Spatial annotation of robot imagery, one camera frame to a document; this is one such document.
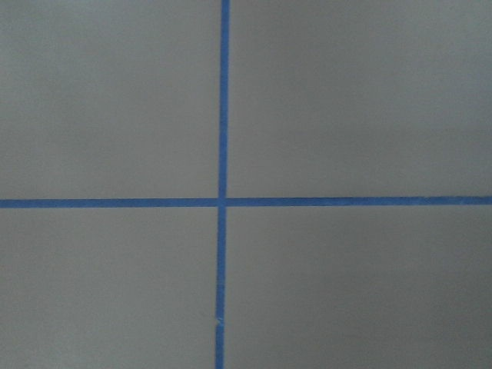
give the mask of blue tape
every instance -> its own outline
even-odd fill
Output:
[[[217,290],[215,369],[224,369],[225,264],[228,189],[229,0],[221,3],[221,76],[218,155]]]
[[[0,208],[211,208],[216,206],[216,198],[69,198],[0,200]]]
[[[376,198],[228,198],[227,206],[409,206],[491,205],[492,196],[376,197]]]

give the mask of vertical tape strip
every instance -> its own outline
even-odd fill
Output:
[[[215,301],[215,369],[224,369],[225,253],[228,187],[229,5],[229,0],[222,0],[217,208],[217,291]]]

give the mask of blue painter's tape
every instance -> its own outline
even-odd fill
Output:
[[[221,76],[218,155],[215,369],[224,369],[225,253],[228,191],[229,0],[221,3]]]
[[[0,208],[201,208],[216,198],[76,198],[0,200]]]
[[[228,198],[227,206],[415,206],[491,205],[492,196],[377,197],[377,198]]]

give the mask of gray floor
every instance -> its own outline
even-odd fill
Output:
[[[0,200],[215,198],[219,0],[0,2]],[[492,194],[492,2],[231,0],[229,197]],[[492,367],[492,206],[229,208],[225,368]],[[0,209],[0,368],[214,367],[215,208]]]

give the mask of gray surface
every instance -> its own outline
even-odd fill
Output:
[[[232,196],[490,194],[492,2],[231,3]]]
[[[227,369],[492,367],[492,208],[235,208]]]
[[[0,3],[3,198],[216,194],[220,2]]]
[[[213,368],[215,220],[0,210],[0,367]]]

